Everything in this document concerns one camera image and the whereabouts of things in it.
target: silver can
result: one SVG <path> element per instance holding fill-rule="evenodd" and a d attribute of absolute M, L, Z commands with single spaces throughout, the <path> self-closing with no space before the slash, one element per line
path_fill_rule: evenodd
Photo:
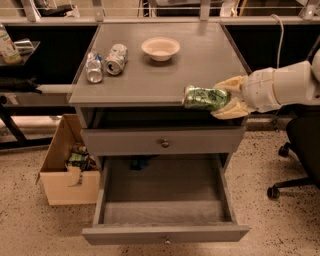
<path fill-rule="evenodd" d="M 123 70 L 128 61 L 128 49 L 123 44 L 115 44 L 110 49 L 106 58 L 106 71 L 111 75 L 118 75 Z"/>
<path fill-rule="evenodd" d="M 100 53 L 92 51 L 88 53 L 86 62 L 87 79 L 91 83 L 99 83 L 103 79 L 103 64 Z"/>

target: chair caster wheel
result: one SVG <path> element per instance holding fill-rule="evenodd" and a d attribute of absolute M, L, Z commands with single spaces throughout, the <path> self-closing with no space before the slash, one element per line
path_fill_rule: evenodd
<path fill-rule="evenodd" d="M 280 191 L 277 187 L 273 186 L 268 188 L 267 195 L 269 199 L 279 199 Z"/>
<path fill-rule="evenodd" d="M 285 146 L 281 146 L 278 152 L 279 156 L 287 157 L 289 155 L 289 149 Z"/>

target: can lid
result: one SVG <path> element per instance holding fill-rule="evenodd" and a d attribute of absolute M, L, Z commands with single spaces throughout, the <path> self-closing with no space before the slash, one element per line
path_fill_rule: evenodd
<path fill-rule="evenodd" d="M 111 75 L 118 75 L 123 70 L 124 65 L 120 65 L 117 61 L 109 60 L 106 63 L 106 70 Z"/>
<path fill-rule="evenodd" d="M 103 78 L 103 74 L 100 69 L 92 69 L 87 72 L 87 79 L 91 83 L 99 83 Z"/>

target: soda can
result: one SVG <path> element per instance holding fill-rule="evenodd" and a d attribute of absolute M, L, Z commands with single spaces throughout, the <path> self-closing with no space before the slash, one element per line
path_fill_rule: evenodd
<path fill-rule="evenodd" d="M 123 44 L 115 44 L 110 49 L 106 58 L 106 71 L 111 75 L 118 75 L 123 70 L 128 61 L 128 49 Z"/>
<path fill-rule="evenodd" d="M 188 85 L 184 89 L 182 105 L 185 108 L 216 111 L 226 106 L 231 93 L 221 89 L 206 89 Z"/>
<path fill-rule="evenodd" d="M 92 51 L 88 53 L 86 61 L 87 79 L 91 83 L 99 83 L 103 79 L 103 64 L 100 53 Z"/>

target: gray cabinet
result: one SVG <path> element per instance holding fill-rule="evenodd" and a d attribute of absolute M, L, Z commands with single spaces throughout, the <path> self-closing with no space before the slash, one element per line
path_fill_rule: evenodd
<path fill-rule="evenodd" d="M 156 63 L 141 43 L 152 36 L 178 40 L 181 51 Z M 89 84 L 85 71 L 70 97 L 81 135 L 102 168 L 91 244 L 238 241 L 239 225 L 224 178 L 241 142 L 245 119 L 221 121 L 210 113 L 185 110 L 189 83 L 210 88 L 245 75 L 242 63 L 216 23 L 103 24 L 93 48 L 113 43 L 129 49 L 120 76 Z M 147 159 L 131 170 L 134 156 Z"/>

